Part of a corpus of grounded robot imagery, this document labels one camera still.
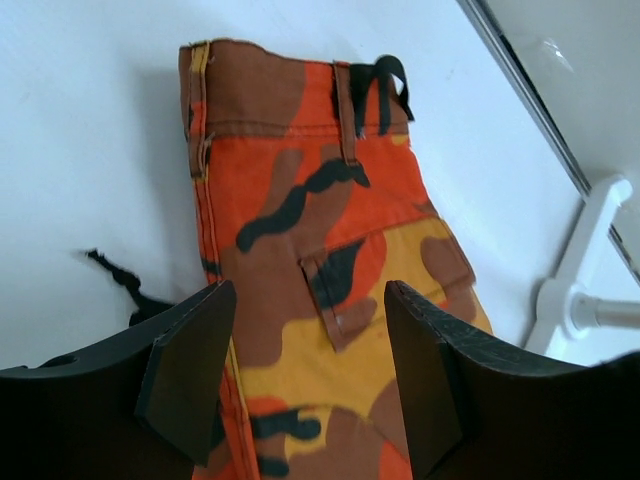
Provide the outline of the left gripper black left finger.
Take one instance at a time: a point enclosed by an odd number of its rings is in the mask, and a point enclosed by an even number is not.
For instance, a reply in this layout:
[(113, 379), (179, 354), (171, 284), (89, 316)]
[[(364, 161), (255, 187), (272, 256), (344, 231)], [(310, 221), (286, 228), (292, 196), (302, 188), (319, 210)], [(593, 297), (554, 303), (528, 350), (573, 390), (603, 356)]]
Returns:
[(5, 479), (188, 479), (221, 424), (236, 293), (210, 285), (37, 368), (1, 373)]

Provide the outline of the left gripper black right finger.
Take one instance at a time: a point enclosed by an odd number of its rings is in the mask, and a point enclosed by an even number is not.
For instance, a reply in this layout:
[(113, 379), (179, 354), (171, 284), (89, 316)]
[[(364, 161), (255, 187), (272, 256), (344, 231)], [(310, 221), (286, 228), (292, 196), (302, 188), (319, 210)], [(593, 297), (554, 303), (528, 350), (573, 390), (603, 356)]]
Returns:
[(401, 281), (385, 311), (417, 479), (635, 479), (639, 356), (583, 367), (498, 339)]

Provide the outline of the orange camouflage trousers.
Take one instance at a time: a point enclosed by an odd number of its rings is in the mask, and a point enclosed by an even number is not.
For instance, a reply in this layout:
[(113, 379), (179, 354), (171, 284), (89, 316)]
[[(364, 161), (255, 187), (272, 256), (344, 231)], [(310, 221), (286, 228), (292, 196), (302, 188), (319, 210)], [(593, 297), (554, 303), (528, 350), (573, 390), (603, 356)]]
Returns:
[(237, 295), (193, 477), (410, 478), (386, 284), (490, 322), (423, 184), (403, 64), (217, 39), (181, 47), (179, 74), (202, 267)]

